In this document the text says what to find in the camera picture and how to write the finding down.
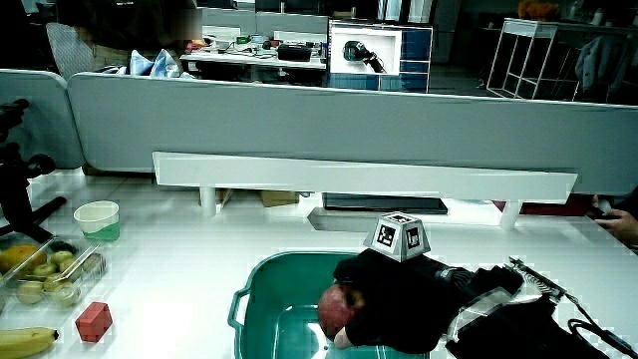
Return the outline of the person's right hand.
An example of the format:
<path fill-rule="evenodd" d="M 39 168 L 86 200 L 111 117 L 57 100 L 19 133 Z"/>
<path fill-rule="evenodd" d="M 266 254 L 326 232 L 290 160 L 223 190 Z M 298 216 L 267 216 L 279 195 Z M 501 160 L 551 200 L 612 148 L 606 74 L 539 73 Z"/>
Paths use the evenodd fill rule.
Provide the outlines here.
<path fill-rule="evenodd" d="M 405 353 L 434 349 L 468 302 L 474 274 L 426 256 L 423 223 L 402 212 L 381 215 L 366 249 L 338 262 L 318 319 L 338 348 L 386 345 Z"/>

